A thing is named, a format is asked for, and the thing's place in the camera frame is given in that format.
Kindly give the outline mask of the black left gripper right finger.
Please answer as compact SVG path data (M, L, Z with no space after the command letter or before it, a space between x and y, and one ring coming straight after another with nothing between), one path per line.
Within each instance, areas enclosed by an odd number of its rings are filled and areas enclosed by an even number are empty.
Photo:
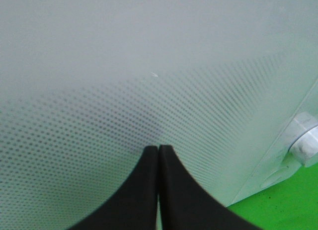
M209 195L172 146L159 148L159 202L164 230L257 230Z

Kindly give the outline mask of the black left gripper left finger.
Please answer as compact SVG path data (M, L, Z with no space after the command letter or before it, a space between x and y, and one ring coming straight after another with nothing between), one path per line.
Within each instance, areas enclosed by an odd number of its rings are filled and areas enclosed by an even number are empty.
M99 208L70 229L156 229L158 156L158 147L145 147L135 168L120 188Z

